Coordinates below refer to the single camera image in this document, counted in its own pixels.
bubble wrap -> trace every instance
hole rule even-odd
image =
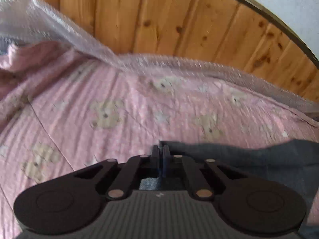
[[[319,116],[319,104],[234,68],[215,63],[170,56],[127,54],[117,56],[69,18],[41,0],[0,0],[0,54],[11,43],[23,46],[44,40],[57,40],[124,71],[139,74],[160,73],[163,68],[184,76],[216,77],[249,88],[304,112]]]

gray fabric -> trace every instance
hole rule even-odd
[[[169,146],[172,155],[191,156],[196,161],[218,159],[253,175],[284,184],[303,196],[308,211],[319,187],[319,143],[294,139],[262,149],[209,143],[162,143]],[[306,239],[318,239],[319,226],[310,227],[304,222],[299,233]]]

gray ribbed surface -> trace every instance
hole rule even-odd
[[[60,236],[25,231],[18,239],[252,239],[229,227],[212,204],[196,201],[186,191],[134,191],[130,198],[110,202],[101,216],[82,230]],[[299,239],[289,234],[281,239]]]

circular pad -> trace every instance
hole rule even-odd
[[[265,235],[298,227],[307,210],[303,198],[292,189],[258,178],[233,180],[219,207],[235,227]]]
[[[58,179],[22,192],[14,203],[19,223],[39,234],[58,235],[90,224],[101,208],[101,197],[84,179]]]

black plastic mount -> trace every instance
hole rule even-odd
[[[306,214],[303,198],[284,185],[216,159],[197,163],[171,155],[167,145],[154,146],[151,156],[134,156],[125,164],[107,159],[33,186],[17,197],[14,213],[23,229],[70,233],[92,223],[108,202],[129,197],[145,178],[157,178],[160,190],[182,188],[193,199],[211,202],[227,224],[250,235],[288,234],[298,230]],[[179,186],[166,188],[170,180],[178,180]]]

